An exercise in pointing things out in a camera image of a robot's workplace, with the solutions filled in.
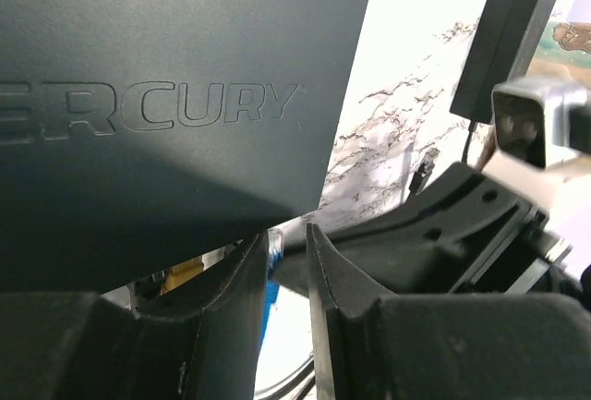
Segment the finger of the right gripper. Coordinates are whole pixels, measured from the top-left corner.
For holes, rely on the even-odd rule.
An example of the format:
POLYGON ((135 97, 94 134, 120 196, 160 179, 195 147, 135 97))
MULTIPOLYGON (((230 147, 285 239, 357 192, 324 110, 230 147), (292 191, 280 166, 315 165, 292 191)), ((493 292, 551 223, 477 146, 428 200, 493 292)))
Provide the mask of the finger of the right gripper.
POLYGON ((402 205, 327 237, 393 292, 435 294, 476 281, 526 227, 547 220, 536 204, 454 163, 402 205))

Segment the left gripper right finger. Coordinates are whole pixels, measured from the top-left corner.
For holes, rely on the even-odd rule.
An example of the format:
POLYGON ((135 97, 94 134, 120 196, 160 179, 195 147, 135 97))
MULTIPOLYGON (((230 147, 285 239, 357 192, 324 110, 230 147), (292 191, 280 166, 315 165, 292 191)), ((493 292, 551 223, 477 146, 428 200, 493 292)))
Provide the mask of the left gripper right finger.
POLYGON ((590 315, 558 294, 396 295, 307 228, 320 399, 586 399, 590 315))

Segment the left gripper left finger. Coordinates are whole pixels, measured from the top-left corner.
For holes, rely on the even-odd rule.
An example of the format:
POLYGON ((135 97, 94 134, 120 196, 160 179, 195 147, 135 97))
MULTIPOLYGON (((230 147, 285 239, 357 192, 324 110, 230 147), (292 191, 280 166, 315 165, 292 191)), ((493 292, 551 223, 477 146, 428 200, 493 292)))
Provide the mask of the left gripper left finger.
POLYGON ((1 296, 5 399, 249 399, 268 236, 136 312, 92 293, 1 296))

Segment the black power adapter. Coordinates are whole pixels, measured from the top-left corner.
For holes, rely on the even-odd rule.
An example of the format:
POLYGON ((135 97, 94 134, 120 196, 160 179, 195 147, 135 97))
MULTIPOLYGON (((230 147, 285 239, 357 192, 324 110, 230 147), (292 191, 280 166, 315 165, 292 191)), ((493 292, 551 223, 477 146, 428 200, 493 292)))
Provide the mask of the black power adapter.
POLYGON ((450 112, 492 122, 492 89, 528 69, 556 0, 487 0, 450 112))

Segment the black network switch box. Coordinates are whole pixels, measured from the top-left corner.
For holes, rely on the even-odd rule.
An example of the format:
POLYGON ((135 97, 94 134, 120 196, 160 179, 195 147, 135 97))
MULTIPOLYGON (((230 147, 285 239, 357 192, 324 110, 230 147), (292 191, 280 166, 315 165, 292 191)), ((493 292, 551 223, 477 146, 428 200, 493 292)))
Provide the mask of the black network switch box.
POLYGON ((1 0, 1 287, 99 293, 314 211, 368 0, 1 0))

